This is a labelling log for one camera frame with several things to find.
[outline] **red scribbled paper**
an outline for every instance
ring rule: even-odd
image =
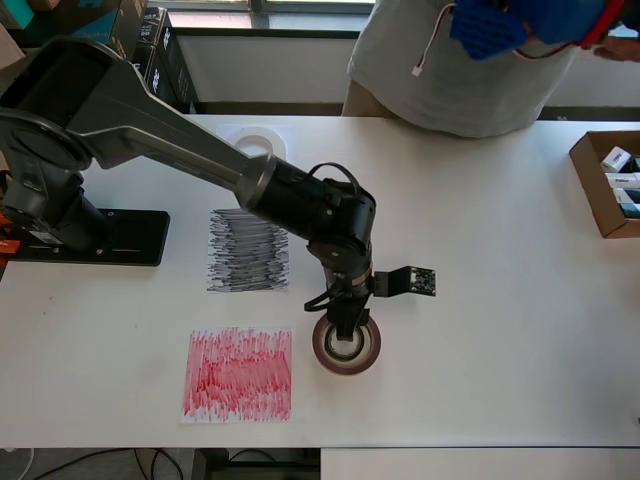
[[[291,330],[220,328],[191,334],[183,422],[283,422],[290,417]]]

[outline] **black robotic arm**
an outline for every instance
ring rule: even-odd
[[[327,162],[348,182],[319,180],[317,168],[246,156],[153,97],[108,48],[56,39],[0,74],[10,76],[0,83],[0,148],[13,177],[3,211],[44,242],[100,248],[109,224],[84,198],[79,172],[93,159],[108,169],[144,155],[232,191],[243,209],[306,239],[327,291],[305,309],[327,310],[325,335],[352,341],[369,322],[372,294],[435,293],[431,271],[372,275],[375,201],[344,167]]]

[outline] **brown tape roll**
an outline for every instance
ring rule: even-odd
[[[331,339],[334,333],[333,325],[327,320],[327,316],[323,316],[318,323],[316,323],[313,329],[312,342],[313,353],[316,354],[316,358],[320,364],[329,370],[331,373],[337,375],[357,375],[370,368],[380,355],[380,347],[382,346],[382,338],[380,336],[380,330],[378,325],[369,318],[369,322],[362,327],[358,327],[359,331],[356,331],[357,339],[354,340],[354,354],[355,357],[349,355],[337,354],[335,350],[332,352],[327,351],[331,349]]]

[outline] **white tape roll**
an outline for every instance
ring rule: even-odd
[[[282,160],[287,159],[284,140],[276,132],[265,127],[241,128],[230,135],[227,141],[247,155],[271,153]]]

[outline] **wall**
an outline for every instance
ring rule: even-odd
[[[203,102],[341,102],[355,40],[194,37],[180,44]],[[640,65],[580,52],[552,106],[640,106]]]
[[[180,37],[202,102],[342,102],[355,40]]]

